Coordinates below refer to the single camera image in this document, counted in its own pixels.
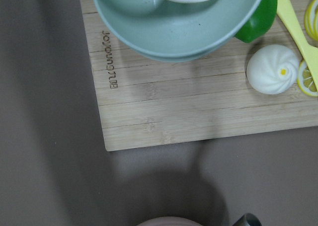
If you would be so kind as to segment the pink bowl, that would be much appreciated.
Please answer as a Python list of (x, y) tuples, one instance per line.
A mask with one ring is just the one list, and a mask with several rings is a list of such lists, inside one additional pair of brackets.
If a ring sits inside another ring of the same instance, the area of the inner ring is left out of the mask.
[(201, 226), (201, 224), (180, 217), (159, 217), (142, 222), (138, 226)]

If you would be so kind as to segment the white steamed bun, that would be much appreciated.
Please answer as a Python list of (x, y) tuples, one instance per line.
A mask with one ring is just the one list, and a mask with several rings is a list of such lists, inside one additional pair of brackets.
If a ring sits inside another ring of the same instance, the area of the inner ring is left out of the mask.
[(288, 47), (269, 45), (258, 50), (249, 60), (246, 76), (257, 91), (275, 95), (296, 83), (299, 59)]

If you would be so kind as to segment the green lime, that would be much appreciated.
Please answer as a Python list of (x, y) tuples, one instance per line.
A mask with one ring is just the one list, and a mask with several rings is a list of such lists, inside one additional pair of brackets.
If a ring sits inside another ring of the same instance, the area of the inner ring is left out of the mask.
[(261, 0), (253, 15), (235, 37), (244, 43), (251, 43), (264, 35), (274, 22), (277, 6), (278, 0)]

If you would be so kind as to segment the metal scoop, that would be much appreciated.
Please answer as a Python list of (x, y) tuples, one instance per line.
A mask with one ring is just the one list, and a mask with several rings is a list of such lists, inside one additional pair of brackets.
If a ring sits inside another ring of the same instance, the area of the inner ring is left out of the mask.
[(262, 224), (254, 214), (246, 213), (233, 226), (262, 226)]

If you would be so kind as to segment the lemon slice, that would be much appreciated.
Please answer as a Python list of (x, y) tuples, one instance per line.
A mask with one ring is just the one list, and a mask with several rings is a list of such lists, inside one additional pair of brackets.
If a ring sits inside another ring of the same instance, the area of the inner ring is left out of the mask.
[(298, 69), (298, 76), (297, 76), (297, 84), (300, 90), (311, 97), (318, 96), (318, 90), (314, 83), (313, 77), (311, 72), (307, 66), (307, 63), (302, 60), (299, 65)]

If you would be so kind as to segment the yellow plastic knife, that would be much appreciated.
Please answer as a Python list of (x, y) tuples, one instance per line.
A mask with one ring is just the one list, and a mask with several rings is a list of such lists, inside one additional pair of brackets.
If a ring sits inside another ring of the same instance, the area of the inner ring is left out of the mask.
[(277, 15), (296, 43), (317, 87), (318, 49), (307, 42), (290, 0), (277, 0)]

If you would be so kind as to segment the lemon half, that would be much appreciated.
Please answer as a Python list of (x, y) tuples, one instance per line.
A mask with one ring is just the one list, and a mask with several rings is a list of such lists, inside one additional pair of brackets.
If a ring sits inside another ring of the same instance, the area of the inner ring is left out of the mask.
[(305, 12), (304, 25), (307, 34), (318, 40), (318, 0), (312, 0)]

